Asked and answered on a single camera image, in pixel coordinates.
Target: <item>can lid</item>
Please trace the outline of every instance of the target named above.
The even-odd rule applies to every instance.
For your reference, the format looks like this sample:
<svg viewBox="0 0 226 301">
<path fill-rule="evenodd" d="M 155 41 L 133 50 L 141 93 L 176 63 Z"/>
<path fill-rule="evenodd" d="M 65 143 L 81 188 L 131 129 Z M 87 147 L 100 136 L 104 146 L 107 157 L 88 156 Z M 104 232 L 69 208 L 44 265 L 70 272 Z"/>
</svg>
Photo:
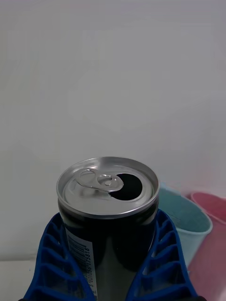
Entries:
<svg viewBox="0 0 226 301">
<path fill-rule="evenodd" d="M 142 211 L 156 199 L 159 182 L 146 165 L 126 158 L 100 157 L 79 162 L 57 182 L 59 202 L 91 218 L 119 218 Z"/>
</svg>

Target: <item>pink container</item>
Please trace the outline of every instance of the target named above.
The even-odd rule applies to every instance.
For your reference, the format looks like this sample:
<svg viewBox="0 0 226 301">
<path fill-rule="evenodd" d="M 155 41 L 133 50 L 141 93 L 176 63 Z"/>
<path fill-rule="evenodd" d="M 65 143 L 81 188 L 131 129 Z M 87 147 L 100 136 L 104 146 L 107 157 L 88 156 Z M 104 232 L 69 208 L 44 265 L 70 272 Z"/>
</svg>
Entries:
<svg viewBox="0 0 226 301">
<path fill-rule="evenodd" d="M 204 192 L 191 200 L 212 219 L 213 230 L 188 267 L 190 279 L 207 301 L 226 301 L 226 200 Z"/>
</svg>

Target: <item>teal bucket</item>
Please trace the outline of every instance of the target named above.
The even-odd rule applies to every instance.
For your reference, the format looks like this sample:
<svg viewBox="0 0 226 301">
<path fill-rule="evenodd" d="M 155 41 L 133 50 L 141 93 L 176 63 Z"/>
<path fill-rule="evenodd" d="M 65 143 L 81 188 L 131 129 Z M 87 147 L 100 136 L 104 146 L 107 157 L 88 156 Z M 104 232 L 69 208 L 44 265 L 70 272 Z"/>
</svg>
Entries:
<svg viewBox="0 0 226 301">
<path fill-rule="evenodd" d="M 212 221 L 195 203 L 167 188 L 160 189 L 159 208 L 177 228 L 188 267 L 201 243 L 211 232 Z"/>
</svg>

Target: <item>aluminum can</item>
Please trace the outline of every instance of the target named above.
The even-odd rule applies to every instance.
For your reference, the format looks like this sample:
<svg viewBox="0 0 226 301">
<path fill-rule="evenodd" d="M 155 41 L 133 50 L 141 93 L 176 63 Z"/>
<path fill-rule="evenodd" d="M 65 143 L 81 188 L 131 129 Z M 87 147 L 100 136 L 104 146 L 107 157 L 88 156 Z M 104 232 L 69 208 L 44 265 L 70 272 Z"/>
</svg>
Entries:
<svg viewBox="0 0 226 301">
<path fill-rule="evenodd" d="M 56 190 L 68 248 L 97 301 L 124 301 L 151 247 L 159 181 L 146 165 L 127 158 L 79 162 Z"/>
</svg>

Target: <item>white wall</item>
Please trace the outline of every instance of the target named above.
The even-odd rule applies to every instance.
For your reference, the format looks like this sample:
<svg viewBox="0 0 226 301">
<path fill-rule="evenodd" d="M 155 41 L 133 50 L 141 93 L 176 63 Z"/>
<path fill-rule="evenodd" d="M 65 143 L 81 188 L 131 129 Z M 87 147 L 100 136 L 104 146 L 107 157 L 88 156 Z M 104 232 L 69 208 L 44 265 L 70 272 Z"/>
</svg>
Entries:
<svg viewBox="0 0 226 301">
<path fill-rule="evenodd" d="M 0 1 L 0 259 L 35 254 L 95 156 L 226 195 L 224 0 Z"/>
</svg>

